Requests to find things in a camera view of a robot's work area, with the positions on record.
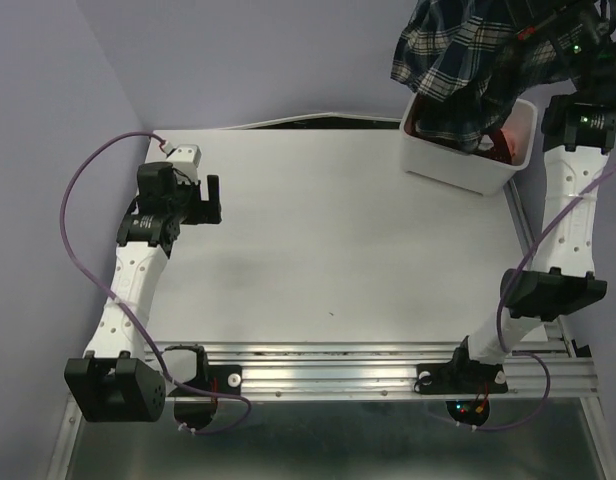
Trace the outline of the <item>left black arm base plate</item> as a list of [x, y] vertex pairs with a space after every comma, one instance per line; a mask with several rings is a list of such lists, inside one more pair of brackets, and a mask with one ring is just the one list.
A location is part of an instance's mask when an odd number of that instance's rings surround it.
[[241, 365], [214, 363], [201, 345], [171, 345], [161, 355], [176, 380], [166, 387], [180, 431], [194, 436], [227, 433], [250, 414], [251, 405], [242, 398]]

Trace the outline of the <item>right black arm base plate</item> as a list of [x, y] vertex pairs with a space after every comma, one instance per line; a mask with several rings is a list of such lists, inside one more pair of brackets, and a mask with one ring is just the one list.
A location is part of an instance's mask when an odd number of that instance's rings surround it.
[[420, 363], [416, 366], [415, 393], [455, 396], [447, 401], [451, 419], [475, 429], [483, 427], [490, 415], [490, 396], [508, 392], [501, 364], [489, 365], [471, 360], [466, 345], [457, 347], [445, 363]]

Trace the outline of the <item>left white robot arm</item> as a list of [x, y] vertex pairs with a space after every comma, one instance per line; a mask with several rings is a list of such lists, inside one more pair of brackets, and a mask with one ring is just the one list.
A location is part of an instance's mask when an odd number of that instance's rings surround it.
[[90, 422], [154, 422], [163, 412], [166, 381], [146, 363], [143, 337], [159, 278], [182, 226], [221, 221], [219, 178], [208, 176], [204, 199], [191, 154], [138, 169], [138, 194], [117, 234], [111, 292], [84, 353], [64, 370]]

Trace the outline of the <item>navy plaid pleated skirt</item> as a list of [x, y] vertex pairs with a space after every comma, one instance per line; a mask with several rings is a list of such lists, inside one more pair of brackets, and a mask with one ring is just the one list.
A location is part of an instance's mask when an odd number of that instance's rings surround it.
[[390, 77], [416, 96], [418, 135], [473, 153], [521, 95], [566, 81], [569, 72], [549, 38], [518, 39], [502, 1], [420, 1]]

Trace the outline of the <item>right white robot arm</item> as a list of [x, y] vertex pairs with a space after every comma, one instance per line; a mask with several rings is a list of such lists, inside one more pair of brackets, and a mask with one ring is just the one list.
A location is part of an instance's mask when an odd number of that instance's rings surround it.
[[546, 37], [567, 68], [575, 92], [552, 97], [541, 131], [546, 196], [543, 231], [520, 265], [501, 282], [494, 316], [455, 350], [451, 384], [470, 390], [484, 368], [500, 366], [512, 347], [543, 322], [604, 298], [592, 237], [597, 191], [616, 138], [614, 1], [509, 1], [522, 41]]

